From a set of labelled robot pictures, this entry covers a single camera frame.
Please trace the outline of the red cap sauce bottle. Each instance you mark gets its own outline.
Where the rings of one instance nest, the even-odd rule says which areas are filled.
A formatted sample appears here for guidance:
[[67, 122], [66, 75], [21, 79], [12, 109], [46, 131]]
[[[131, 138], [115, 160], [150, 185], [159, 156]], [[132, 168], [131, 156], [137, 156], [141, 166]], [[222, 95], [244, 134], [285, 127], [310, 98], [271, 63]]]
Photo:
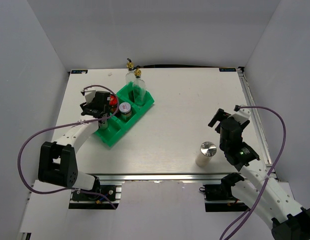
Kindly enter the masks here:
[[110, 95], [110, 99], [109, 99], [109, 110], [111, 113], [114, 113], [118, 107], [118, 100], [114, 95]]

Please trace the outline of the white shaker silver lid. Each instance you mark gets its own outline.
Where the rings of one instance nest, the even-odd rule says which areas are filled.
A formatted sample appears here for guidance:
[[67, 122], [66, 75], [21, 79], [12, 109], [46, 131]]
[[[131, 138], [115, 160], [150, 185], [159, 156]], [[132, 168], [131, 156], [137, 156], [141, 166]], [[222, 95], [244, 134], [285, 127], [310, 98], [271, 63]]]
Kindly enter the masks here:
[[199, 153], [195, 159], [195, 163], [197, 166], [203, 168], [208, 162], [214, 157], [217, 153], [217, 146], [210, 142], [205, 141], [200, 145]]

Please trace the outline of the white lid spice jar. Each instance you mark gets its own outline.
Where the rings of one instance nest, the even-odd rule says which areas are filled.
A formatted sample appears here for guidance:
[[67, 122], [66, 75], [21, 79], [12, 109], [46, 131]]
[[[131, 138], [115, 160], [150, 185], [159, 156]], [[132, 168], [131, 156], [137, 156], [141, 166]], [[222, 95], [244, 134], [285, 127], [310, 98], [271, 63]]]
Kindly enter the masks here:
[[122, 102], [119, 105], [119, 111], [121, 114], [121, 118], [124, 121], [128, 121], [132, 116], [132, 107], [128, 102]]

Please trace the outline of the glass bottle with dark sauce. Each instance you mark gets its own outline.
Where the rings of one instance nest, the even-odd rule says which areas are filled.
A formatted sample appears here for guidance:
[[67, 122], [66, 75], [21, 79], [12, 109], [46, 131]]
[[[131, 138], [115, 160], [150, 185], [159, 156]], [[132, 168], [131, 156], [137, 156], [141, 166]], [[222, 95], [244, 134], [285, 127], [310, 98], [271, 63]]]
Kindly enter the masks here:
[[125, 75], [125, 82], [127, 86], [127, 95], [131, 102], [135, 102], [134, 99], [134, 92], [133, 92], [133, 83], [135, 81], [135, 75], [134, 75], [134, 64], [130, 58], [127, 58], [127, 74]]

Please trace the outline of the clear glass bottle gold spout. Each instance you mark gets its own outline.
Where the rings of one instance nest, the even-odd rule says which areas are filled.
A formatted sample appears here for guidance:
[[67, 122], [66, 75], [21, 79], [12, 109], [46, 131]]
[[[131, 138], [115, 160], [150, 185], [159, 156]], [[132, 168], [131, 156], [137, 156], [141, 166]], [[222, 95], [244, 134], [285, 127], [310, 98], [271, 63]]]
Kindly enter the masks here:
[[133, 97], [134, 103], [138, 106], [143, 106], [145, 104], [145, 96], [146, 96], [146, 83], [142, 80], [142, 71], [141, 67], [138, 65], [134, 71], [134, 82], [133, 82]]

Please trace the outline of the white shaker blue label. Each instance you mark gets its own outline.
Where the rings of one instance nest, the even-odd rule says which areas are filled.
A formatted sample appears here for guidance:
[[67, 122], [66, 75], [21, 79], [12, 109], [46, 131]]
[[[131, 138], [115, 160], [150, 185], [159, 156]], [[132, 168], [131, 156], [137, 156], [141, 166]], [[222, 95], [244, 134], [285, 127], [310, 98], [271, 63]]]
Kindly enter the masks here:
[[108, 128], [109, 124], [108, 124], [108, 119], [105, 118], [103, 120], [99, 120], [98, 121], [98, 126], [100, 130], [105, 130]]

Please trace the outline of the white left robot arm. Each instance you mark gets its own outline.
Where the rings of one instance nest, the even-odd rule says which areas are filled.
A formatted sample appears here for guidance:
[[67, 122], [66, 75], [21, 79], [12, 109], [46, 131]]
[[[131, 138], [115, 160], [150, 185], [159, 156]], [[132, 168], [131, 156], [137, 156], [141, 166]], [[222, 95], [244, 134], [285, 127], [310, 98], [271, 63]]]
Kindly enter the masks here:
[[94, 200], [100, 196], [98, 178], [78, 170], [76, 153], [84, 142], [101, 126], [107, 126], [110, 101], [114, 95], [107, 91], [89, 90], [78, 125], [72, 126], [54, 142], [44, 142], [40, 148], [38, 179], [52, 185], [83, 190], [85, 196]]

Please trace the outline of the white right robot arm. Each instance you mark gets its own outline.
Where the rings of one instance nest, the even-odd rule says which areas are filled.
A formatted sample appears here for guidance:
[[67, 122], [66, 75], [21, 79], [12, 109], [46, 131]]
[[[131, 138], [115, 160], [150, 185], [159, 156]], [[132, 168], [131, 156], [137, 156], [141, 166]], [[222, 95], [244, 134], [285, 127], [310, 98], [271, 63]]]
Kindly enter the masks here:
[[221, 180], [221, 195], [228, 200], [236, 198], [248, 207], [230, 224], [238, 226], [231, 233], [224, 231], [220, 239], [232, 238], [255, 213], [275, 240], [310, 240], [310, 208], [304, 208], [271, 177], [272, 169], [267, 169], [256, 151], [243, 140], [252, 109], [236, 105], [234, 114], [230, 114], [220, 108], [208, 124], [219, 134], [219, 148], [237, 170]]

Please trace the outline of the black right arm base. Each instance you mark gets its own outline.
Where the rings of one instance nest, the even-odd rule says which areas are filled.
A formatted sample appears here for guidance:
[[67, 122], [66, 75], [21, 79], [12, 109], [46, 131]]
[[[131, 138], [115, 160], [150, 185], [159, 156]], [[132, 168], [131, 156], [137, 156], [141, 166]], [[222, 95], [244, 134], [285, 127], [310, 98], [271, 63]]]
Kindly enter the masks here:
[[219, 184], [204, 184], [199, 191], [204, 195], [207, 213], [244, 212], [249, 208], [232, 195], [231, 187], [245, 179], [239, 173], [231, 173], [220, 180]]

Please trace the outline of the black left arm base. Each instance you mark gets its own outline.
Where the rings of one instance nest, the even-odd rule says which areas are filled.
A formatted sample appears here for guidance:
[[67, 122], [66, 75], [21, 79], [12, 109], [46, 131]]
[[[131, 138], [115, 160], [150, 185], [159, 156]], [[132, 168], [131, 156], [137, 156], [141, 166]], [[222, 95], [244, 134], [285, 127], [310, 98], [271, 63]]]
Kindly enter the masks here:
[[71, 210], [115, 210], [120, 202], [122, 187], [114, 184], [102, 184], [98, 193], [101, 195], [86, 194], [75, 191], [71, 194], [68, 208]]

